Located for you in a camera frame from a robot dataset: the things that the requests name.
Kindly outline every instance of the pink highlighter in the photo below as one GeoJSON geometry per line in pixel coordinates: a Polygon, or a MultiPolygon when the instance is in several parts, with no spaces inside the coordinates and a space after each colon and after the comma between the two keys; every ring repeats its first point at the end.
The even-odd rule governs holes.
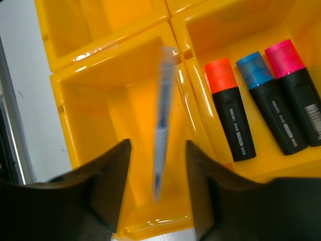
{"type": "Polygon", "coordinates": [[[293,42],[275,44],[265,54],[309,145],[321,146],[321,100],[293,42]]]}

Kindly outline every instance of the pink highlighter cap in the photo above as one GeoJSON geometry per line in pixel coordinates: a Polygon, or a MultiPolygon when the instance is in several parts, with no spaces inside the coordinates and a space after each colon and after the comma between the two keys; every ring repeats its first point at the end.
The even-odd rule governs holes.
{"type": "Polygon", "coordinates": [[[269,47],[265,54],[277,79],[305,67],[291,39],[269,47]]]}

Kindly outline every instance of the blurry pen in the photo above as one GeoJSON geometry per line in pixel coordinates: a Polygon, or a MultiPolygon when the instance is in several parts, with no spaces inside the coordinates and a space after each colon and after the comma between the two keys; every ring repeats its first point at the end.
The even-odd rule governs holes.
{"type": "Polygon", "coordinates": [[[158,201],[161,192],[161,183],[165,168],[168,133],[169,114],[172,96],[172,85],[174,78],[173,47],[164,47],[163,61],[160,65],[160,93],[157,113],[155,153],[154,153],[154,198],[158,201]]]}

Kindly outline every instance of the yellow container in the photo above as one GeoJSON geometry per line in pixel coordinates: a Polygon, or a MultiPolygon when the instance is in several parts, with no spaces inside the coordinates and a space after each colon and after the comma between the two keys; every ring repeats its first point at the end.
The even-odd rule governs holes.
{"type": "Polygon", "coordinates": [[[321,1],[209,0],[172,17],[178,46],[219,158],[229,154],[205,76],[205,64],[230,58],[253,135],[257,157],[234,164],[257,181],[276,176],[321,177],[321,147],[284,156],[259,113],[235,61],[292,38],[321,93],[321,1]]]}
{"type": "Polygon", "coordinates": [[[169,19],[164,0],[35,0],[52,72],[169,19]]]}
{"type": "Polygon", "coordinates": [[[188,75],[180,56],[173,53],[177,78],[169,148],[160,202],[153,201],[158,67],[163,46],[177,48],[167,22],[51,76],[73,168],[103,154],[119,141],[131,139],[118,237],[141,239],[192,227],[185,141],[196,141],[209,156],[216,158],[188,75]]]}
{"type": "Polygon", "coordinates": [[[170,10],[170,14],[174,15],[204,1],[206,0],[166,0],[166,3],[170,10]]]}

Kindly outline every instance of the highlighter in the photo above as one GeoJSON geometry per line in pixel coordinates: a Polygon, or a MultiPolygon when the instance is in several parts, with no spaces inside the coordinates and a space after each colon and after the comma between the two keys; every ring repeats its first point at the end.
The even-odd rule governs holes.
{"type": "Polygon", "coordinates": [[[321,145],[321,101],[291,39],[265,50],[281,91],[312,147],[321,145]]]}
{"type": "Polygon", "coordinates": [[[229,59],[205,66],[212,98],[235,162],[254,158],[255,148],[229,59]]]}
{"type": "Polygon", "coordinates": [[[260,53],[250,54],[236,65],[283,154],[291,155],[307,148],[280,87],[260,53]]]}

